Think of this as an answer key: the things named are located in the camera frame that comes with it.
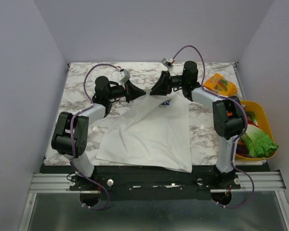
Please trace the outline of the white t-shirt with flower print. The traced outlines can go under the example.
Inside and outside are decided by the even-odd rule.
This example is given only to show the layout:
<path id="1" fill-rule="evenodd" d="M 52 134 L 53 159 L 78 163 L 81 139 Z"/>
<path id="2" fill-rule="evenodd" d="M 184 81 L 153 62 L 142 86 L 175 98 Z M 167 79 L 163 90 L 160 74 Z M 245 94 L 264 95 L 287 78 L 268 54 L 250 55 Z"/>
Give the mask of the white t-shirt with flower print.
<path id="1" fill-rule="evenodd" d="M 192 172 L 189 102 L 179 92 L 136 99 L 105 132 L 96 158 Z"/>

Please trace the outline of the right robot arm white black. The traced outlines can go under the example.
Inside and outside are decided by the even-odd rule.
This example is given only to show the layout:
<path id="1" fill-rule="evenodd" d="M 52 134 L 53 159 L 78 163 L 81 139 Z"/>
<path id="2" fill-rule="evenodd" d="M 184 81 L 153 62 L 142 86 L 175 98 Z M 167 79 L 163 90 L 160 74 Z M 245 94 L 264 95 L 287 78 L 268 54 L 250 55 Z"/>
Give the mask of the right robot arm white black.
<path id="1" fill-rule="evenodd" d="M 166 96 L 175 90 L 182 90 L 184 97 L 199 103 L 213 112 L 213 125 L 220 137 L 218 159 L 214 166 L 212 184 L 224 188 L 235 177 L 235 152 L 239 138 L 247 130 L 247 116 L 238 97 L 225 97 L 204 88 L 197 80 L 198 68 L 194 61 L 184 63 L 181 75 L 171 76 L 173 59 L 164 58 L 161 63 L 167 67 L 162 71 L 150 95 Z"/>

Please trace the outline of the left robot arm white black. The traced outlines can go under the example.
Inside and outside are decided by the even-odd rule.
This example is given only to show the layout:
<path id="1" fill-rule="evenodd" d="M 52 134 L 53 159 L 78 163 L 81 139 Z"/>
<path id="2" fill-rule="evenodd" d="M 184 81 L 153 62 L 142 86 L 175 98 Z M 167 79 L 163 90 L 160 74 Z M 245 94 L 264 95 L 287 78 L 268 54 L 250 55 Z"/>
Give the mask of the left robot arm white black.
<path id="1" fill-rule="evenodd" d="M 107 117 L 112 103 L 124 97 L 127 102 L 133 101 L 146 92 L 132 84 L 130 80 L 120 85 L 105 76 L 95 80 L 95 94 L 89 107 L 76 113 L 61 112 L 54 129 L 51 147 L 64 155 L 81 177 L 80 183 L 86 190 L 97 185 L 96 176 L 92 175 L 94 165 L 85 153 L 89 125 Z"/>

